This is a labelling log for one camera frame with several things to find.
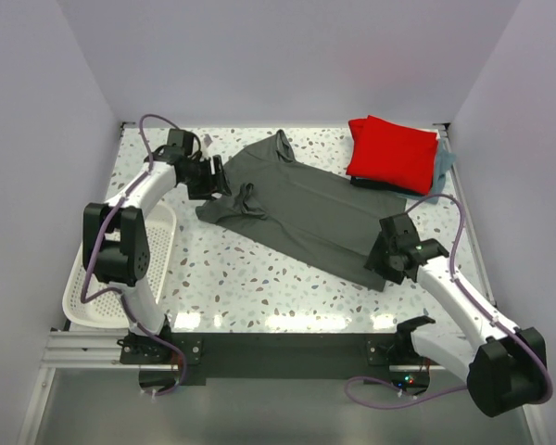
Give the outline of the grey t shirt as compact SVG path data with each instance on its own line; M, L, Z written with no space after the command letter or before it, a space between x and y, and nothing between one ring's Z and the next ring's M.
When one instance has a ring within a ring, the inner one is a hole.
M404 198L355 187L299 162L283 131L244 147L224 169L232 194L198 207L200 221L354 284L384 290L385 279L364 264L380 220L404 211Z

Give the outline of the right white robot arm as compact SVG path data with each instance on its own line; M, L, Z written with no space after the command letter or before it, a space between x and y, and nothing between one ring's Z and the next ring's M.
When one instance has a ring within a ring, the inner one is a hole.
M523 329L479 294L434 238L422 240L407 213L380 221L365 264L385 280L411 280L436 299L453 322L450 332L428 315L398 324L387 356L406 364L427 358L464 381L476 407L495 417L552 395L546 343Z

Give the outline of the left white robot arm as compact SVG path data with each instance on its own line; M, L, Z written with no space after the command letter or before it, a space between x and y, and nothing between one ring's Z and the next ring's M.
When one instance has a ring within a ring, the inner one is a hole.
M196 134L172 129L167 143L148 152L141 170L117 195L103 203L88 204L82 216L85 283L81 302L100 296L88 294L93 277L106 284L107 292L118 295L129 331L145 336L140 351L152 363L164 363L171 357L173 341L160 333L167 317L146 278L150 248L145 220L179 184L186 187L190 200L231 195L221 157L206 158Z

